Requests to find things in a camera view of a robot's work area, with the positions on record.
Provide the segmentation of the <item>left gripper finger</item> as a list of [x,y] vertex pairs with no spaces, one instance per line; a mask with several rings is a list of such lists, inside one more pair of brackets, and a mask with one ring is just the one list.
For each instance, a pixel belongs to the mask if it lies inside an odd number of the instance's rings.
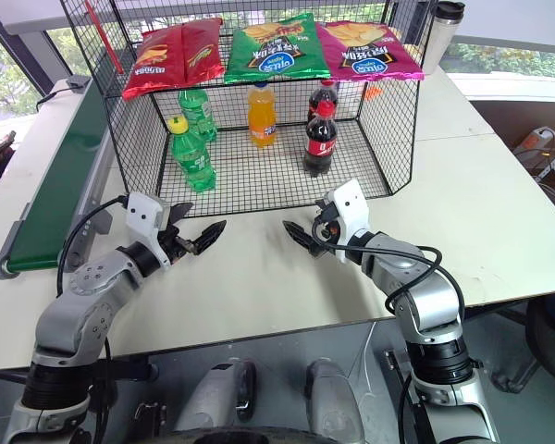
[[192,242],[192,254],[201,254],[213,245],[223,233],[227,221],[221,220],[208,226],[201,235]]
[[168,216],[167,224],[172,226],[179,222],[185,215],[187,215],[191,208],[193,207],[193,203],[177,203],[171,206]]

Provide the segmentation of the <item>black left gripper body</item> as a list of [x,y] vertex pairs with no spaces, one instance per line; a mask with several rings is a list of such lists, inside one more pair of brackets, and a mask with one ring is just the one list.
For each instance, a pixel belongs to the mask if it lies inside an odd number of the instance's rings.
[[159,231],[157,240],[171,265],[188,253],[197,254],[196,245],[191,240],[181,238],[179,228],[174,224],[168,223],[164,230]]

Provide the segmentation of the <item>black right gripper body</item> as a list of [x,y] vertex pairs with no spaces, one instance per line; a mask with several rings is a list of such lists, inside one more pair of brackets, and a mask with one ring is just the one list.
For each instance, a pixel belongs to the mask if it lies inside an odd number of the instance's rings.
[[339,242],[340,224],[338,210],[321,210],[314,218],[311,235],[325,253],[335,253]]

